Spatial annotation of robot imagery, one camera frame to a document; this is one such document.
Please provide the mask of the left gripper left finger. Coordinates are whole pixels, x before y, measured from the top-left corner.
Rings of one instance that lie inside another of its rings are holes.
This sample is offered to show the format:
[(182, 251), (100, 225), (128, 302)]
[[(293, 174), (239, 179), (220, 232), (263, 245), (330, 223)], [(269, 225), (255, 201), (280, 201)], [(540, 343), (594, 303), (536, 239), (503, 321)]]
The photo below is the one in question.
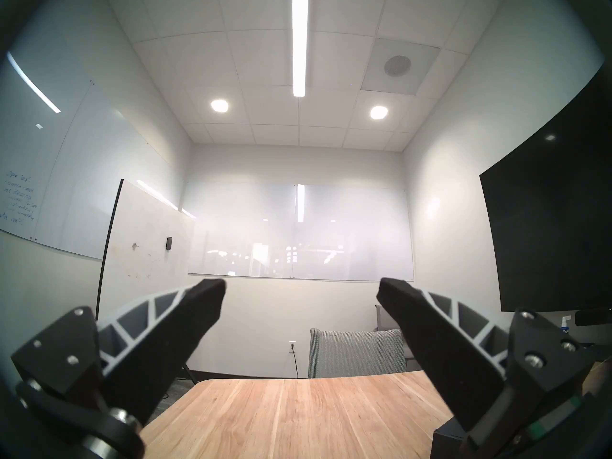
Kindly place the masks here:
[(143, 458), (142, 426), (219, 320), (226, 282), (70, 309), (12, 355), (11, 458)]

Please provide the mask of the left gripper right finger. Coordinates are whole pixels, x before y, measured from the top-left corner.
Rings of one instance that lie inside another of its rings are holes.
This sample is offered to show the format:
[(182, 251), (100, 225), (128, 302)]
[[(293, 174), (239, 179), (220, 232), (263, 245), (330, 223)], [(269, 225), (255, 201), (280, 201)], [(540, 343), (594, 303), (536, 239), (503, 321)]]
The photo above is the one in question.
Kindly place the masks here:
[(508, 327), (450, 297), (382, 278), (377, 299), (464, 431), (466, 458), (597, 458), (594, 360), (519, 308)]

